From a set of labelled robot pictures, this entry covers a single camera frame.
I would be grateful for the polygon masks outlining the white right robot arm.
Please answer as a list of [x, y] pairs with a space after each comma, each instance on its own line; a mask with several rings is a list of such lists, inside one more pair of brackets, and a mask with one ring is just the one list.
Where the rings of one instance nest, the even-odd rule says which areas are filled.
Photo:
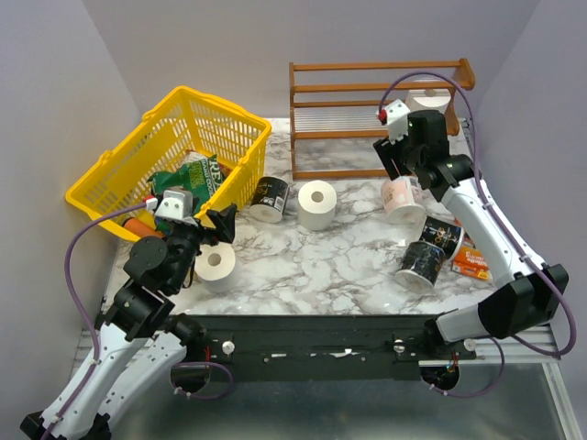
[[389, 104], [379, 119], [386, 138], [374, 148], [391, 178], [414, 174], [462, 224], [489, 266], [496, 290], [483, 301], [444, 313], [429, 324], [422, 348], [441, 359], [467, 338], [514, 336], [548, 322], [558, 309], [556, 293], [564, 292], [569, 274], [549, 265], [519, 236], [474, 174], [472, 159], [453, 155], [445, 117], [437, 110], [410, 111]]

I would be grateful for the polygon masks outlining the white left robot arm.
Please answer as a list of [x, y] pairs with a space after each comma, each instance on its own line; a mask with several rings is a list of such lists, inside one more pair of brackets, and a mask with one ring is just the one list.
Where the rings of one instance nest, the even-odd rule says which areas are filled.
[[30, 439], [107, 439], [116, 416], [173, 364], [197, 360], [208, 346], [205, 329], [184, 313], [172, 316], [171, 297], [180, 292], [203, 245], [230, 244], [237, 206], [210, 210], [204, 226], [181, 208], [165, 214], [150, 197], [143, 207], [171, 222], [164, 238], [145, 236], [129, 251], [127, 281], [99, 326], [89, 325], [92, 348], [73, 378], [45, 410], [25, 417]]

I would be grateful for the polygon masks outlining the plastic pinkish paper roll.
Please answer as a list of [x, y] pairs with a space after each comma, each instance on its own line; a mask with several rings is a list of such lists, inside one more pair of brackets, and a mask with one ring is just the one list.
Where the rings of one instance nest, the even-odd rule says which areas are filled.
[[401, 176], [382, 184], [381, 196], [387, 221], [392, 225], [413, 225], [426, 214], [422, 189], [413, 176]]

